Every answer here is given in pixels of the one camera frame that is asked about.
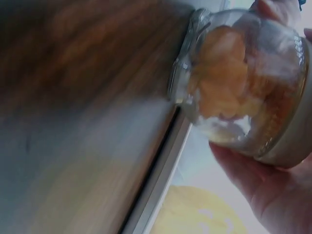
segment food in jar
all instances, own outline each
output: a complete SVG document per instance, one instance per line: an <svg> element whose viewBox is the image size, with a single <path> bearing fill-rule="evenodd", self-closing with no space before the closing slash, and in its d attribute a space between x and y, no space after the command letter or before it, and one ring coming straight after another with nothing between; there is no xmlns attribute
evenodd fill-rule
<svg viewBox="0 0 312 234"><path fill-rule="evenodd" d="M285 72L287 62L289 72ZM298 65L295 47L282 54L264 50L239 30L220 26L206 35L193 61L188 92L198 94L203 119L222 121L220 131L212 122L220 141L227 141L221 137L228 135L226 129L235 129L240 125L235 121L247 117L249 129L236 131L237 140L248 136L246 147L260 149L280 132L300 95L298 82L302 79L294 69ZM230 136L233 141L235 132Z"/></svg>

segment yellow object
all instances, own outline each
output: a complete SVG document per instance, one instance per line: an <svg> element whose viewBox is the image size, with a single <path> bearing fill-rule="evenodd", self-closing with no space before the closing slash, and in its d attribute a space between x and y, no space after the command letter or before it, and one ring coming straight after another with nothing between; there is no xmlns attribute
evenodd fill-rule
<svg viewBox="0 0 312 234"><path fill-rule="evenodd" d="M150 234L246 234L236 213L217 195L171 186Z"/></svg>

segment wooden surface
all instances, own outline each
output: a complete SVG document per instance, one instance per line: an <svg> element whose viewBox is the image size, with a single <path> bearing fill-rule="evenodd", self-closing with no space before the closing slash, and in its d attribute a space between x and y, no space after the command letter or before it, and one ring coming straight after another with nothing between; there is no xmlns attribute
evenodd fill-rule
<svg viewBox="0 0 312 234"><path fill-rule="evenodd" d="M157 0L0 3L0 233L117 233L174 106L192 9Z"/></svg>

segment orange food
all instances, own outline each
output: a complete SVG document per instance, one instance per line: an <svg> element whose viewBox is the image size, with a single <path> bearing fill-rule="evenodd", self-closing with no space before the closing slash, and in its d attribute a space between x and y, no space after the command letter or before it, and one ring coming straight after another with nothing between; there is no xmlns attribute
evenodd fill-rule
<svg viewBox="0 0 312 234"><path fill-rule="evenodd" d="M211 83L228 87L234 95L243 93L247 80L247 64L233 57L210 63L202 63L196 66L193 74L199 79L208 79Z"/></svg>
<svg viewBox="0 0 312 234"><path fill-rule="evenodd" d="M239 102L226 87L215 85L206 79L199 82L199 111L205 118L223 115L225 118L235 116Z"/></svg>
<svg viewBox="0 0 312 234"><path fill-rule="evenodd" d="M199 60L211 62L225 56L242 61L245 58L243 35L229 26L220 26L206 35L199 53Z"/></svg>

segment finger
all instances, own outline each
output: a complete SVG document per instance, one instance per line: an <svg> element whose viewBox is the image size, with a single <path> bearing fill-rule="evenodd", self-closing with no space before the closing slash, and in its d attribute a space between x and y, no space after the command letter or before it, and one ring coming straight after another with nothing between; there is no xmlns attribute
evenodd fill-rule
<svg viewBox="0 0 312 234"><path fill-rule="evenodd" d="M277 171L276 168L257 162L253 158L245 158L244 160L248 167L260 176L263 182Z"/></svg>
<svg viewBox="0 0 312 234"><path fill-rule="evenodd" d="M260 176L248 167L246 158L214 144L210 144L210 147L230 181L241 191L247 201L251 202L255 191L262 184Z"/></svg>
<svg viewBox="0 0 312 234"><path fill-rule="evenodd" d="M307 39L309 41L312 41L312 29L310 28L305 28L304 29L304 34L306 35Z"/></svg>
<svg viewBox="0 0 312 234"><path fill-rule="evenodd" d="M259 0L256 9L260 15L286 26L294 27L300 20L298 0Z"/></svg>

